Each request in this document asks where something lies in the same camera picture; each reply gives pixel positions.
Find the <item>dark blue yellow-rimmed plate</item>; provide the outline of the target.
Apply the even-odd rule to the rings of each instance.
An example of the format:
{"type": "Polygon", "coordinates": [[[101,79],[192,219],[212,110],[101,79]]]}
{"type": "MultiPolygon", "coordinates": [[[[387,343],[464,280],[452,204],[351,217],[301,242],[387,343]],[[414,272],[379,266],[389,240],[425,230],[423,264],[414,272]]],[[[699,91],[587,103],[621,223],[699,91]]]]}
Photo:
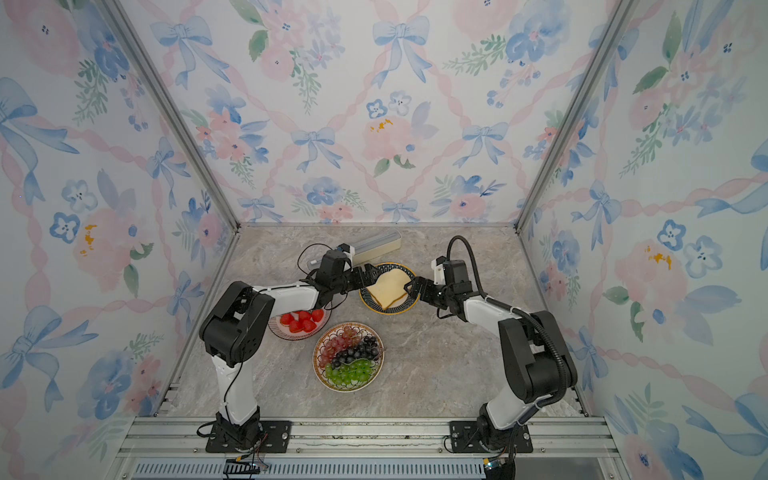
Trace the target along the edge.
{"type": "Polygon", "coordinates": [[[359,296],[370,310],[383,315],[397,315],[410,310],[417,300],[410,297],[405,286],[415,279],[406,266],[387,262],[376,265],[379,277],[369,287],[360,290],[359,296]]]}

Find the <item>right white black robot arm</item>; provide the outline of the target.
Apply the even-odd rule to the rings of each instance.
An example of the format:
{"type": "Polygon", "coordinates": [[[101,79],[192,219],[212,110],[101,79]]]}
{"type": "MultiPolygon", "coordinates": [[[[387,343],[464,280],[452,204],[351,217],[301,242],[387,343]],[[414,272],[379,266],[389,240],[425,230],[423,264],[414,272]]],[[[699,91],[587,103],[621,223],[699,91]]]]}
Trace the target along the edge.
{"type": "Polygon", "coordinates": [[[416,277],[404,291],[498,338],[505,382],[497,396],[480,407],[476,424],[486,450],[509,449],[528,421],[560,402],[578,380],[562,332],[551,312],[530,313],[486,293],[470,279],[462,260],[439,257],[432,269],[431,279],[416,277]]]}

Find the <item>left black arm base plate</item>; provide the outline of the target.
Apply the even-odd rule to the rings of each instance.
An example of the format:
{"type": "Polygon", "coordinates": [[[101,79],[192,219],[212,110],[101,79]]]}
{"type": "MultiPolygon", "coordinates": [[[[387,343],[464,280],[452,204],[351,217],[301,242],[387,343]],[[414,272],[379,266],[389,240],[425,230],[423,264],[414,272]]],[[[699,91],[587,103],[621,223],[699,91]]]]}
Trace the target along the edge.
{"type": "Polygon", "coordinates": [[[293,423],[288,420],[254,420],[233,425],[217,418],[207,434],[205,451],[218,453],[286,453],[293,423]]]}

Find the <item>cream plastic wrap dispenser box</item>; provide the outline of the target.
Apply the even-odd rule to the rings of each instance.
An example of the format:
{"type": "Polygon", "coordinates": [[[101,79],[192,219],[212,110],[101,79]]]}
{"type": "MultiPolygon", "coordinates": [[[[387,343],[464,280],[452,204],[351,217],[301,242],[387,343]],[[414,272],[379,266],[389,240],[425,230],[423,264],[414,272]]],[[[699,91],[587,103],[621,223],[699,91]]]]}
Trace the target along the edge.
{"type": "Polygon", "coordinates": [[[402,235],[396,229],[386,229],[383,233],[353,240],[347,242],[347,244],[355,248],[355,256],[354,265],[351,266],[349,261],[346,262],[344,265],[345,270],[398,250],[402,245],[402,235]]]}

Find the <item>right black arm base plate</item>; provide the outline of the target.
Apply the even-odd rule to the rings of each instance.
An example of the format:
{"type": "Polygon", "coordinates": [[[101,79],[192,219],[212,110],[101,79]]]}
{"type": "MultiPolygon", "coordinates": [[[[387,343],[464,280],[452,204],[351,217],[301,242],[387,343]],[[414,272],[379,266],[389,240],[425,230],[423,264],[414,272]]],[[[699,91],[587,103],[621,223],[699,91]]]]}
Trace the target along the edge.
{"type": "Polygon", "coordinates": [[[534,448],[528,426],[495,429],[482,419],[453,420],[448,423],[450,450],[453,453],[532,453],[534,448]]]}

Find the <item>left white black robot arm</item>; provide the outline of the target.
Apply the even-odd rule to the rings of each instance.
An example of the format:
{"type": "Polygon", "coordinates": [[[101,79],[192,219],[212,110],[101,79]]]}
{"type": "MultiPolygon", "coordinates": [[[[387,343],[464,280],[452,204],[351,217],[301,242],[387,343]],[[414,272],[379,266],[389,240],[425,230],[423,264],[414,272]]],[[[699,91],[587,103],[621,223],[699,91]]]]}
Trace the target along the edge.
{"type": "Polygon", "coordinates": [[[253,357],[272,318],[324,308],[337,295],[374,285],[382,274],[380,267],[370,263],[354,266],[351,248],[342,245],[327,250],[320,266],[294,283],[231,283],[199,329],[199,338],[215,368],[219,392],[212,439],[250,452],[266,437],[251,375],[253,357]]]}

